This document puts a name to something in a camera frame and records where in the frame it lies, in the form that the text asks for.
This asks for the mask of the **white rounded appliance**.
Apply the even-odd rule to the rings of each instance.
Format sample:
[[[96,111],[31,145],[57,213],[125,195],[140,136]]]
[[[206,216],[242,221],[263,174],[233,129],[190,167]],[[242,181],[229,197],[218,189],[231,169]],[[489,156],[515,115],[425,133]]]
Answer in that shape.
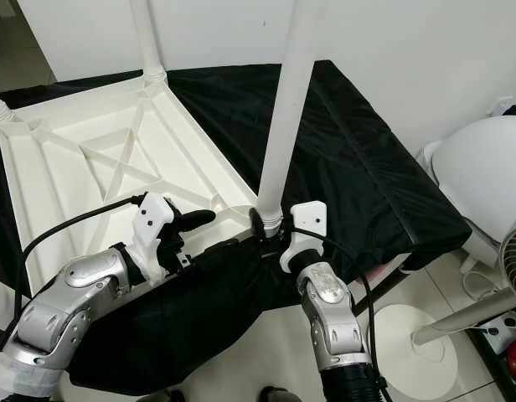
[[[516,116],[469,123],[416,156],[426,175],[472,230],[462,248],[494,267],[500,245],[516,229]]]

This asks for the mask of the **white wall socket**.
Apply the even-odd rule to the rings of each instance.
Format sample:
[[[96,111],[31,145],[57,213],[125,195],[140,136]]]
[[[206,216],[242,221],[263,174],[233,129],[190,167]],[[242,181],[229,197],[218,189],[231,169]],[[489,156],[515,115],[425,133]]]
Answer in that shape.
[[[516,116],[516,102],[515,100],[504,99],[499,100],[489,112],[489,117],[496,116]]]

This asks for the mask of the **white stand pole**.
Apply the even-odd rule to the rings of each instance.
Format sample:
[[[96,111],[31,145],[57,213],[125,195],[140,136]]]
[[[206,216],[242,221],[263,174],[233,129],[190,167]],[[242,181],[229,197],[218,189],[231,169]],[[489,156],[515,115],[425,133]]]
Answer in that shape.
[[[516,292],[512,288],[496,291],[494,295],[477,300],[468,307],[454,312],[448,317],[438,319],[429,325],[416,329],[410,336],[415,345],[422,345],[449,336],[451,333],[461,332],[464,329],[487,321],[503,312],[516,307]]]

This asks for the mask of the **white round stand base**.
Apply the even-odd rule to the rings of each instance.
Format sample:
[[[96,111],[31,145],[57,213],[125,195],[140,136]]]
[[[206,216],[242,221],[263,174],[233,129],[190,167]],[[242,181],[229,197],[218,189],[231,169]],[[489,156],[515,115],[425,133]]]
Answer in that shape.
[[[379,371],[389,386],[412,399],[435,401],[451,391],[458,375],[456,345],[447,336],[418,343],[416,330],[436,319],[419,307],[388,305],[375,314]]]

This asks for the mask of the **black right robot foot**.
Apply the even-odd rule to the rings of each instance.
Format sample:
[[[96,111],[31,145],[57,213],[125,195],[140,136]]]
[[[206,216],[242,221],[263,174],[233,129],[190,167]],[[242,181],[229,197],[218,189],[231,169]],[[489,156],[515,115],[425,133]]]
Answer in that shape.
[[[285,388],[266,386],[258,395],[257,402],[302,402],[302,400],[299,395]]]

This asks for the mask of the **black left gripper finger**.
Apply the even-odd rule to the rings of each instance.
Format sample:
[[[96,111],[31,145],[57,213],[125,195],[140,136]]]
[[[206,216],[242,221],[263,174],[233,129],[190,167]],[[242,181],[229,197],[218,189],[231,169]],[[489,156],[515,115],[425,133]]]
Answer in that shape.
[[[201,226],[212,223],[215,219],[216,213],[212,210],[201,209],[185,212],[173,220],[173,230],[186,233],[186,231],[200,229]]]

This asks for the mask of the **black cloth table cover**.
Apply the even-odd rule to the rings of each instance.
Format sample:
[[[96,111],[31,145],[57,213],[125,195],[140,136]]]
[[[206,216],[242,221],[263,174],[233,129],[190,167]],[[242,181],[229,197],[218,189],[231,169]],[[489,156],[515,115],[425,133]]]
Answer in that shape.
[[[252,188],[278,75],[278,64],[168,73],[168,87]],[[347,249],[333,267],[346,281],[397,255],[418,271],[470,235],[389,124],[328,60],[315,64],[284,194],[285,204],[311,200],[328,205],[328,234]],[[275,314],[300,311],[292,281],[277,265],[257,263],[246,241],[205,253],[194,271],[98,319],[67,373],[77,387],[143,397],[181,385]]]

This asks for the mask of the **dark metal table leg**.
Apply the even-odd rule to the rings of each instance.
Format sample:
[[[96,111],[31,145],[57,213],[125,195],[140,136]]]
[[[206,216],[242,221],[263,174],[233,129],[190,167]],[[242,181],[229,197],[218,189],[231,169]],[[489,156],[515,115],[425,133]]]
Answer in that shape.
[[[373,265],[362,271],[357,279],[349,282],[353,295],[353,314],[358,317],[365,314],[377,300],[395,290],[400,283],[414,275],[416,271],[406,268],[406,258],[396,257],[389,263]]]

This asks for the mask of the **white power adapter box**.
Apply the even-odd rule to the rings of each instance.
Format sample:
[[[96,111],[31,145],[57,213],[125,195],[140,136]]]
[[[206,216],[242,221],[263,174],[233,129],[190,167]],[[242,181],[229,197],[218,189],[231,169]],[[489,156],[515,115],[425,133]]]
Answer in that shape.
[[[516,341],[516,317],[494,319],[481,326],[482,334],[495,353],[504,353]]]

